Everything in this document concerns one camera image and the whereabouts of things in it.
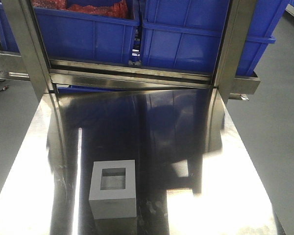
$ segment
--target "gray floor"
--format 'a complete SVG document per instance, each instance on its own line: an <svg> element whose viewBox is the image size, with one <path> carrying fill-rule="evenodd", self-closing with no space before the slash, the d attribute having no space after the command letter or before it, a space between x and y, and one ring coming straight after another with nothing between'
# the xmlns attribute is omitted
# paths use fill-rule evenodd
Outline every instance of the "gray floor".
<svg viewBox="0 0 294 235"><path fill-rule="evenodd" d="M288 235L294 235L294 20L285 15L256 72L262 83L250 101L228 103ZM0 93L0 190L37 107L26 82Z"/></svg>
<svg viewBox="0 0 294 235"><path fill-rule="evenodd" d="M256 73L250 101L227 108L288 235L294 235L294 19L285 14Z"/></svg>
<svg viewBox="0 0 294 235"><path fill-rule="evenodd" d="M0 191L22 144L38 102L29 82L0 83Z"/></svg>

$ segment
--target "square hole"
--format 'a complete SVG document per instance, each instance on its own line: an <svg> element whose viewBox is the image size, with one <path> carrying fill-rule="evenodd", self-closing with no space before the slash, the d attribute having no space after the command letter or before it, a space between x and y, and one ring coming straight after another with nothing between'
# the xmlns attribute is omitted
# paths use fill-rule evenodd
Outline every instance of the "square hole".
<svg viewBox="0 0 294 235"><path fill-rule="evenodd" d="M102 169L100 189L125 189L125 168Z"/></svg>

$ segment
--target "red netting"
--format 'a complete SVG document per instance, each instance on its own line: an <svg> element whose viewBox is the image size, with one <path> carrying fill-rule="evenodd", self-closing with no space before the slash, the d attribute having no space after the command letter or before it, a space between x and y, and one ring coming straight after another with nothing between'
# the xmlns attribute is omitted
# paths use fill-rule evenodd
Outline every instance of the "red netting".
<svg viewBox="0 0 294 235"><path fill-rule="evenodd" d="M101 16L111 16L118 18L128 18L128 9L125 0L121 0L113 4L113 6L80 6L77 4L73 4L68 8L69 11L82 12L87 14L101 15Z"/></svg>
<svg viewBox="0 0 294 235"><path fill-rule="evenodd" d="M33 6L49 9L66 9L67 0L31 0Z"/></svg>

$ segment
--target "metal post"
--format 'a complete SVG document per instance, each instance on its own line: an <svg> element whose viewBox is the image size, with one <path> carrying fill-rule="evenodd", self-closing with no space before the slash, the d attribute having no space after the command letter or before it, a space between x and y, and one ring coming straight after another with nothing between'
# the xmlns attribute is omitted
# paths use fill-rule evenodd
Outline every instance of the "metal post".
<svg viewBox="0 0 294 235"><path fill-rule="evenodd" d="M30 81L40 100L52 93L50 64L30 0L2 0L4 11L18 44Z"/></svg>
<svg viewBox="0 0 294 235"><path fill-rule="evenodd" d="M257 0L231 0L212 84L227 103Z"/></svg>

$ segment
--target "white square block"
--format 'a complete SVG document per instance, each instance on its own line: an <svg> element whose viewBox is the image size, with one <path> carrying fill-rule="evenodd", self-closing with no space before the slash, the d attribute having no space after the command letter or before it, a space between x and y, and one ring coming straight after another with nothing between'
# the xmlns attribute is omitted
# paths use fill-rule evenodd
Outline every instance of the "white square block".
<svg viewBox="0 0 294 235"><path fill-rule="evenodd" d="M94 162L89 203L94 219L136 217L135 160Z"/></svg>

